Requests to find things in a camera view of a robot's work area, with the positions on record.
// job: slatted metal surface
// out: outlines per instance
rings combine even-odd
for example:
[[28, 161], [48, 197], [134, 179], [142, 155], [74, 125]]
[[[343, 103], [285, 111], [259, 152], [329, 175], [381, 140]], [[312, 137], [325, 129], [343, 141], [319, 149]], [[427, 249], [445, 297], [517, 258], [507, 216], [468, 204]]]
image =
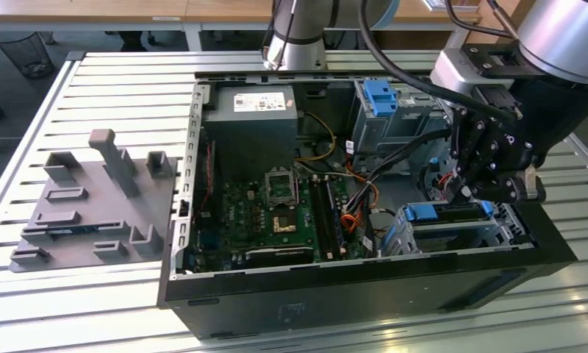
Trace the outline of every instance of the slatted metal surface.
[[[436, 53], [392, 58], [431, 70]], [[335, 70], [379, 68], [356, 52], [329, 54], [328, 61]], [[0, 181], [0, 352], [588, 352], [588, 155], [575, 137], [553, 148], [539, 175], [545, 211], [579, 262], [479, 310], [201, 342], [172, 311], [154, 307], [160, 262], [8, 271], [49, 152], [98, 160], [86, 137], [92, 129], [112, 128], [133, 158], [164, 150], [183, 167], [193, 72], [261, 70], [259, 62], [257, 54], [239, 52], [108, 53], [65, 64]], [[363, 300], [376, 300], [375, 293]]]

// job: yellow wire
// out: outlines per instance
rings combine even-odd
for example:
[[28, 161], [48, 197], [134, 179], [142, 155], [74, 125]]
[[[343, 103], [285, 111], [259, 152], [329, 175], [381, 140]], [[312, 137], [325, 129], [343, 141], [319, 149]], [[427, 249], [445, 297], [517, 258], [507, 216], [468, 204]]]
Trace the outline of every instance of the yellow wire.
[[316, 114], [312, 114], [309, 112], [305, 112], [305, 114], [309, 115], [312, 118], [315, 118], [317, 120], [317, 122], [323, 125], [323, 127], [327, 129], [327, 131], [329, 132], [329, 135], [331, 135], [331, 148], [329, 148], [329, 151], [325, 154], [323, 154], [321, 156], [295, 158], [293, 160], [296, 160], [299, 162], [312, 162], [315, 160], [323, 160], [324, 158], [329, 157], [331, 154], [335, 151], [335, 135], [333, 135], [333, 131], [331, 131], [329, 126], [324, 123], [323, 119], [320, 119]]

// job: open computer tower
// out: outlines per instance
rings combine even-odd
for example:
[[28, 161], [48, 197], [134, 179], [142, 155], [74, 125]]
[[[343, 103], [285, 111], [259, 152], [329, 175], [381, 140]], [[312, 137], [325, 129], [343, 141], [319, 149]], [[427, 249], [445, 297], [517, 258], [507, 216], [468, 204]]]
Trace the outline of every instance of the open computer tower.
[[343, 223], [352, 174], [449, 125], [427, 94], [351, 73], [197, 80], [160, 301], [199, 339], [477, 308], [576, 260], [540, 204], [447, 204], [448, 138]]

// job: floor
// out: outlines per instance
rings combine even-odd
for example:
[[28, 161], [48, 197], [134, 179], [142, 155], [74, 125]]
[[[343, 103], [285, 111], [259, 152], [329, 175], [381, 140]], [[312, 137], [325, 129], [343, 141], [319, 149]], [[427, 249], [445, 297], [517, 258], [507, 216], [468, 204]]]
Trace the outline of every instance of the floor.
[[[142, 38], [149, 51], [187, 50], [183, 33], [154, 32], [154, 35], [160, 42], [158, 46], [150, 46], [146, 44], [145, 36]], [[228, 40], [228, 36], [232, 35], [236, 39]], [[204, 50], [251, 50], [261, 46], [261, 38], [260, 32], [241, 34], [225, 32], [224, 40], [216, 41], [216, 38], [205, 33], [203, 47]], [[57, 43], [48, 46], [48, 52], [57, 66], [57, 72], [70, 51], [118, 51], [121, 47], [121, 39], [102, 32], [57, 32], [54, 39]], [[0, 106], [5, 111], [5, 117], [0, 120], [0, 138], [18, 138], [24, 135], [52, 82], [53, 76], [37, 80], [25, 79], [0, 51]], [[576, 133], [588, 146], [588, 119]], [[0, 140], [0, 176], [17, 144], [17, 139]]]

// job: green circuit board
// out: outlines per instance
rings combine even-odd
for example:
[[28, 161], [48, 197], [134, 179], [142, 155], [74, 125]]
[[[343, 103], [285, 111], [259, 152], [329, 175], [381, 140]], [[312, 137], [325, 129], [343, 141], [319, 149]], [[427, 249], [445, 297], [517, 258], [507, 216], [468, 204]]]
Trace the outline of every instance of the green circuit board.
[[[293, 181], [296, 202], [292, 205], [268, 206], [271, 196], [291, 195], [289, 179], [276, 177], [268, 191], [264, 180], [228, 183], [223, 190], [223, 219], [219, 232], [203, 233], [197, 238], [201, 250], [199, 262], [203, 271], [225, 271], [231, 261], [244, 251], [267, 247], [303, 246], [313, 248], [315, 262], [321, 262], [312, 197], [308, 178]], [[331, 178], [331, 193], [340, 207], [348, 200], [345, 181]], [[345, 244], [344, 259], [359, 258], [360, 244]]]

